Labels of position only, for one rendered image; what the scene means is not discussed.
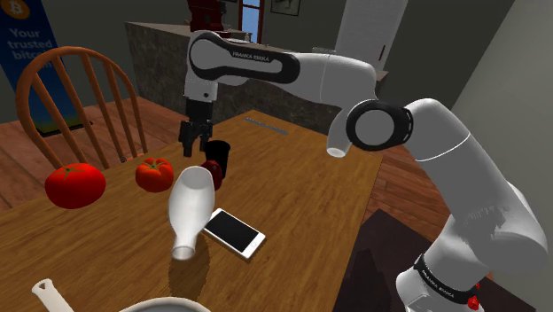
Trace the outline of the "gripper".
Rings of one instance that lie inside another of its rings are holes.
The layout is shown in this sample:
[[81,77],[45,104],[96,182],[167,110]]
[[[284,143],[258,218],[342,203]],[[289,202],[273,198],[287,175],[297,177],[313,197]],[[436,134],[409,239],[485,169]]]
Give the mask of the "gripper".
[[183,143],[183,156],[191,157],[194,140],[200,137],[199,150],[203,152],[213,135],[213,103],[187,98],[185,115],[189,120],[181,122],[178,140]]

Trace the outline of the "black cup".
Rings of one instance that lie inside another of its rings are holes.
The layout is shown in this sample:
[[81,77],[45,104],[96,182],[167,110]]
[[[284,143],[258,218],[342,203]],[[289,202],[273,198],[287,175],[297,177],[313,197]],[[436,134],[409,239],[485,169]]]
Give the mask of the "black cup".
[[222,140],[213,140],[206,143],[206,160],[214,160],[222,169],[222,178],[225,178],[227,172],[228,158],[230,153],[230,144]]

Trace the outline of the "dark red apple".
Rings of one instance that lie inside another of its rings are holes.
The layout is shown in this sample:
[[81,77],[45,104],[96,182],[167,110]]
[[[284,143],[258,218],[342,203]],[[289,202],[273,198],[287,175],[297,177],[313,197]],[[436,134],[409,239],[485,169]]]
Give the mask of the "dark red apple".
[[222,167],[215,160],[206,160],[201,167],[207,169],[213,180],[214,189],[218,191],[222,186]]

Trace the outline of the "small orange-red tomato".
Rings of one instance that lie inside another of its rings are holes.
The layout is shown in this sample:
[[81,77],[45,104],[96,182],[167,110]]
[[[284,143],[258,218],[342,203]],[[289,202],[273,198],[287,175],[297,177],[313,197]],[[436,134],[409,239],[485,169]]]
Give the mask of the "small orange-red tomato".
[[171,164],[162,158],[147,158],[136,168],[137,185],[148,192],[168,190],[174,181],[174,170]]

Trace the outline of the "white vase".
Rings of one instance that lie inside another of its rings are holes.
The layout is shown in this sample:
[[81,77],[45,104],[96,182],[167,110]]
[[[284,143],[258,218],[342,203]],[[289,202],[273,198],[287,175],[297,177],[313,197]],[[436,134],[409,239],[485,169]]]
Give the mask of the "white vase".
[[172,258],[187,261],[196,250],[199,233],[214,210],[214,182],[203,167],[186,168],[176,180],[168,199],[168,221],[175,233]]

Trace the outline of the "grey ruler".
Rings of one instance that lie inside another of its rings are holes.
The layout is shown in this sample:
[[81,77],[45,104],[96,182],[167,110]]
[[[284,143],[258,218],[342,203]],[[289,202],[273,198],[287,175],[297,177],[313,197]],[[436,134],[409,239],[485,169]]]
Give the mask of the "grey ruler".
[[273,130],[277,133],[280,133],[280,134],[283,134],[283,135],[288,135],[288,132],[286,130],[283,130],[283,129],[280,129],[280,128],[277,128],[277,127],[274,127],[274,126],[271,126],[271,125],[268,125],[268,124],[265,124],[265,123],[262,123],[260,121],[257,121],[257,120],[254,120],[254,119],[251,119],[251,118],[248,118],[248,117],[244,117],[244,120],[248,121],[248,122],[251,122],[252,124],[258,125],[260,127],[263,127],[263,128],[266,128],[266,129],[271,129],[271,130]]

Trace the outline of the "white smartphone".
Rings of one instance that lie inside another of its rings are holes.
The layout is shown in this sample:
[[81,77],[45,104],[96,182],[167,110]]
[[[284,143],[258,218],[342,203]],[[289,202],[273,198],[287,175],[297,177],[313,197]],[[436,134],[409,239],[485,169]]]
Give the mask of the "white smartphone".
[[266,238],[220,207],[213,211],[204,232],[244,259],[250,259]]

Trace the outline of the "wooden table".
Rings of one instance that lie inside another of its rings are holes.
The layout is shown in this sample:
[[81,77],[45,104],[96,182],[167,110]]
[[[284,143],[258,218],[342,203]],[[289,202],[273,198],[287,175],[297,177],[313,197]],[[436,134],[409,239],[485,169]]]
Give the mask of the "wooden table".
[[166,296],[212,312],[332,312],[380,157],[351,148],[333,158],[324,135],[255,111],[214,137],[231,146],[217,206],[266,236],[250,259],[204,235],[190,260],[173,260],[168,195],[140,189],[132,160],[105,172],[88,207],[36,199],[0,214],[0,312],[46,312],[31,292],[45,278],[74,312]]

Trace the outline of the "large red tomato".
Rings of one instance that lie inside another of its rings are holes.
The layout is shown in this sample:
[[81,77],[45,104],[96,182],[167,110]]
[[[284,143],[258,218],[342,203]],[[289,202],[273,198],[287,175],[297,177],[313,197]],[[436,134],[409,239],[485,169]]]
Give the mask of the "large red tomato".
[[104,175],[87,163],[66,165],[52,172],[44,183],[49,200],[58,207],[78,209],[102,197]]

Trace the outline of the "red-framed window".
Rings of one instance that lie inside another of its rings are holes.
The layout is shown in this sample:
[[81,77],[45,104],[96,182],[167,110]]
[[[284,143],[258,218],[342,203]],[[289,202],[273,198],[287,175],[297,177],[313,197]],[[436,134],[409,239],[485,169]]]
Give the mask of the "red-framed window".
[[250,40],[262,43],[264,0],[238,0],[239,29],[249,33]]

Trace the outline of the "white bowl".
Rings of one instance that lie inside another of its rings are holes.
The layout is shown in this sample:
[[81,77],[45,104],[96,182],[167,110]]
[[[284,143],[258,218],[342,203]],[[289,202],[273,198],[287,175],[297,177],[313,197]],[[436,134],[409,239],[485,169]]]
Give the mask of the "white bowl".
[[210,312],[193,300],[162,297],[138,302],[120,312]]

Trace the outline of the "wooden spindle-back chair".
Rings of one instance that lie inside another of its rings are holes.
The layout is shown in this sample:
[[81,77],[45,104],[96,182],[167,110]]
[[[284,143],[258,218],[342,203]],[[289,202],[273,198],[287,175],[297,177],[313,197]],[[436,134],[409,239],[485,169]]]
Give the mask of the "wooden spindle-back chair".
[[32,121],[29,103],[28,103],[31,90],[35,91],[39,99],[44,104],[47,112],[53,119],[54,123],[58,126],[58,129],[61,131],[63,138],[65,138],[68,146],[70,147],[75,157],[81,163],[86,163],[88,161],[82,149],[80,148],[77,141],[75,140],[73,134],[71,133],[71,130],[67,126],[67,123],[63,119],[62,114],[58,110],[58,107],[56,106],[54,100],[52,99],[49,91],[46,89],[42,79],[39,76],[39,70],[42,69],[43,66],[45,66],[46,64],[51,63],[54,69],[56,70],[58,78],[60,79],[63,87],[65,88],[66,94],[71,100],[71,103],[73,104],[74,109],[80,121],[83,122],[83,127],[85,128],[85,131],[90,139],[90,142],[93,144],[93,147],[97,153],[97,156],[99,157],[99,160],[102,166],[105,169],[108,169],[110,167],[110,164],[105,156],[105,153],[99,144],[97,136],[90,125],[90,120],[86,115],[86,113],[84,112],[82,102],[79,99],[79,96],[66,71],[65,66],[63,65],[61,58],[63,56],[69,56],[69,55],[75,55],[79,57],[82,62],[83,68],[89,79],[90,86],[93,90],[93,93],[97,100],[97,104],[99,105],[100,111],[105,121],[105,125],[108,128],[108,132],[111,136],[111,139],[113,141],[116,152],[118,153],[120,161],[125,162],[128,160],[128,158],[125,156],[125,154],[122,151],[119,138],[117,137],[110,114],[107,110],[106,102],[105,102],[103,93],[99,87],[97,76],[95,74],[93,66],[91,65],[92,59],[97,59],[101,61],[101,63],[103,64],[103,68],[105,70],[105,74],[108,79],[110,89],[113,93],[113,99],[116,104],[118,115],[120,116],[120,120],[122,122],[122,127],[124,129],[125,136],[129,144],[129,149],[132,157],[134,159],[137,158],[138,152],[135,147],[135,141],[130,131],[129,121],[123,109],[121,93],[120,93],[118,84],[116,82],[117,79],[121,79],[121,81],[123,82],[123,84],[125,85],[129,93],[131,107],[133,110],[133,116],[136,122],[136,128],[140,138],[142,150],[144,153],[149,152],[149,148],[145,138],[144,127],[141,120],[141,114],[137,103],[136,92],[134,90],[132,83],[130,82],[130,79],[127,77],[125,72],[115,62],[113,62],[111,59],[109,59],[108,57],[104,56],[103,54],[97,51],[83,48],[83,47],[77,47],[77,46],[63,46],[63,47],[48,50],[38,55],[37,57],[35,57],[22,71],[22,74],[17,84],[16,92],[15,92],[15,102],[16,102],[17,114],[19,117],[19,123],[21,124],[22,128],[24,129],[28,137],[31,139],[31,141],[44,155],[44,157],[49,161],[49,163],[55,169],[63,167],[63,163],[60,160],[60,158],[49,147],[49,145],[44,140],[44,138],[39,134],[38,130],[35,128],[35,125]]

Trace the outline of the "blue standing banner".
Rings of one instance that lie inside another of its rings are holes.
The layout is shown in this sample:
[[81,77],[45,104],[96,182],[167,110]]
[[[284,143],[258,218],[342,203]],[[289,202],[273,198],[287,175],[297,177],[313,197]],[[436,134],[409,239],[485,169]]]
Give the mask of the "blue standing banner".
[[[25,67],[57,46],[42,0],[0,0],[0,67],[14,89]],[[80,129],[82,123],[52,63],[42,67],[39,76],[67,126]]]

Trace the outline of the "white door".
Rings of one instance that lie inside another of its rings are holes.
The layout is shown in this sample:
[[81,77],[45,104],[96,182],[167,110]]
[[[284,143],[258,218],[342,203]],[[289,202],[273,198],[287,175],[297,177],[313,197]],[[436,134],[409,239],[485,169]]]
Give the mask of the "white door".
[[408,0],[347,0],[335,51],[382,70]]

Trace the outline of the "framed wall picture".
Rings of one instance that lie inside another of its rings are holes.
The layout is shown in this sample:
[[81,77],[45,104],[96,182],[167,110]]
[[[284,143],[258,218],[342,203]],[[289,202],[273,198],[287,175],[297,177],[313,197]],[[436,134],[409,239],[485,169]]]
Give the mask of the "framed wall picture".
[[271,12],[288,16],[298,16],[301,0],[271,0]]

